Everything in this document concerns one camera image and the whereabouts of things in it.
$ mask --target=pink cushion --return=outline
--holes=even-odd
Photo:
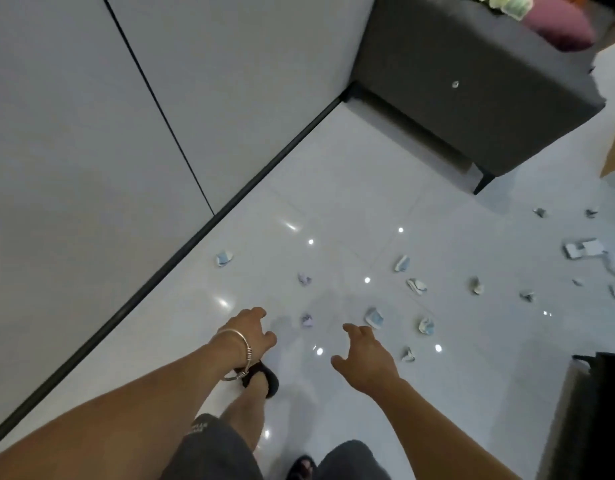
[[[594,44],[594,31],[583,10],[565,0],[534,0],[521,23],[563,52]]]

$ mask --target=glossy floor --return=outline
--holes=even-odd
[[[345,355],[344,322],[370,306],[377,337],[434,406],[523,478],[540,467],[572,354],[615,351],[615,282],[599,260],[569,261],[563,239],[599,237],[615,250],[615,190],[585,153],[594,120],[470,194],[478,172],[413,127],[359,101],[340,104],[16,428],[1,446],[66,409],[206,342],[232,314],[263,306],[279,337],[265,360],[280,379],[255,453],[270,478],[303,452],[317,460],[350,438],[395,479],[411,478],[379,409],[329,365]],[[600,206],[595,219],[587,207]],[[533,213],[544,207],[549,217]],[[214,256],[234,260],[219,269]],[[408,254],[406,273],[392,267]],[[298,272],[313,278],[309,287]],[[468,290],[478,276],[482,296]],[[406,278],[429,291],[415,295]],[[573,284],[581,278],[584,287]],[[536,302],[519,298],[536,291]],[[302,329],[309,312],[312,329]],[[436,322],[431,337],[416,331]],[[238,394],[221,384],[204,405]]]

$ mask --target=forearm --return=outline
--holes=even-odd
[[[27,436],[0,454],[0,479],[158,478],[209,393],[240,361],[243,344],[223,336]]]
[[[518,478],[407,381],[388,379],[371,396],[399,437],[417,480]]]

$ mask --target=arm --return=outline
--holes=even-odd
[[[234,328],[252,362],[276,344],[263,308],[242,310]],[[216,384],[245,367],[245,344],[216,335],[190,355],[82,404],[0,453],[0,479],[158,479]]]
[[[383,410],[418,480],[518,478],[399,377],[370,327],[346,323],[344,330],[350,336],[348,358],[335,355],[332,365]]]

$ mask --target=black slipper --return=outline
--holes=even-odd
[[[243,369],[235,369],[234,371],[239,373]],[[250,383],[250,379],[254,377],[257,372],[263,372],[265,374],[265,378],[268,381],[268,395],[265,396],[267,399],[270,399],[276,392],[279,390],[279,379],[277,379],[274,372],[265,367],[263,362],[259,361],[255,363],[250,370],[247,371],[247,376],[245,376],[241,381],[243,382],[243,387],[247,387]]]
[[[312,467],[312,473],[305,468],[303,465],[303,460],[308,460],[310,462],[310,467]],[[317,476],[317,464],[314,463],[312,457],[310,455],[303,455],[296,459],[296,461],[292,464],[292,467],[289,469],[289,473],[287,474],[286,480],[308,480],[315,478]]]

